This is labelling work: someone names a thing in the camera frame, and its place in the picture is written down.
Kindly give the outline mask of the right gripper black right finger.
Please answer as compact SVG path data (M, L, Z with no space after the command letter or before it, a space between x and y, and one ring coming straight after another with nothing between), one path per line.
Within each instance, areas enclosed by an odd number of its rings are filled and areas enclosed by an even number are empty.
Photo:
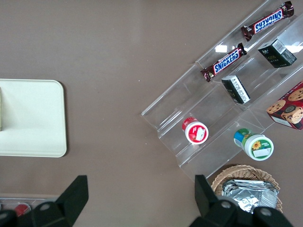
M237 207L219 200L204 175L195 176L195 201L200 212L192 227L237 227Z

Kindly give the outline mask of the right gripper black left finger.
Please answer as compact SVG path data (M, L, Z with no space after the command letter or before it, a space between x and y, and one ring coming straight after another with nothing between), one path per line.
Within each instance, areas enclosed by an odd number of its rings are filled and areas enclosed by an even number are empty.
M33 226L72 227L88 199L88 178L79 175L55 201L44 202L31 212Z

